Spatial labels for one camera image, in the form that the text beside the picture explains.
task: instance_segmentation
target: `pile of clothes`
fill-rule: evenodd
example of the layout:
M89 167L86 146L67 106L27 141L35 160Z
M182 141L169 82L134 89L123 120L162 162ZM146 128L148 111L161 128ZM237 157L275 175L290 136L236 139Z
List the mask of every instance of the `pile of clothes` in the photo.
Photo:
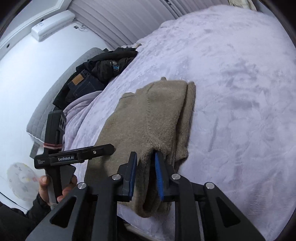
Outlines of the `pile of clothes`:
M101 53L76 67L76 72L64 84L53 104L65 109L86 94L102 91L137 56L135 48L117 48Z

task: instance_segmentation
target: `white crown molding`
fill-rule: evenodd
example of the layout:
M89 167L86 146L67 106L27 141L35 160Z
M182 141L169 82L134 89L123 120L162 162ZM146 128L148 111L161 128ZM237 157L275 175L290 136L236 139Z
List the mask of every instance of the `white crown molding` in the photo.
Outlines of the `white crown molding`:
M1 42L0 42L0 59L15 46L23 37L28 35L31 32L31 28L38 24L42 19L49 18L59 12L67 10L70 5L71 0L58 0L56 5L46 9L43 12L36 14L31 17L12 32L10 32Z

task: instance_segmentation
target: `bed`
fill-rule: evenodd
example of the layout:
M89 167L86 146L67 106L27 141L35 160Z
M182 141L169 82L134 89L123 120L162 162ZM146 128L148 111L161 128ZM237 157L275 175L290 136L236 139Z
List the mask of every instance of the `bed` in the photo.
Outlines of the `bed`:
M66 109L65 150L94 145L119 98L165 76L194 81L196 101L179 174L215 183L267 241L296 208L296 49L276 18L214 6L161 24L106 89ZM83 181L87 162L77 164ZM118 215L156 240L174 239L168 215Z

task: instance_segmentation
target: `beige cloth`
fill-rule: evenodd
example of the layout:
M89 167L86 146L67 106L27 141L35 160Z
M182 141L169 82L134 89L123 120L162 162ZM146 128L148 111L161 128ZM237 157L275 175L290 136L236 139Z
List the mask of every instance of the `beige cloth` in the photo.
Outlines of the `beige cloth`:
M150 83L136 93L125 93L107 119L96 145L111 143L116 151L111 156L88 162L85 181L100 180L117 172L127 163L131 151L138 154L133 200L124 203L141 217L166 211L168 204L157 195L154 151L178 169L188 156L189 121L195 101L195 85L182 80Z

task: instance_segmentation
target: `brown leather patch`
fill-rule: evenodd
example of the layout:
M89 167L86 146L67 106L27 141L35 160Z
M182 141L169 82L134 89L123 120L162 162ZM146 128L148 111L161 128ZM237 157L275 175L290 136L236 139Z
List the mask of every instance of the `brown leather patch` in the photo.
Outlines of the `brown leather patch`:
M79 74L72 80L72 82L74 85L78 85L82 80L83 80L83 76Z

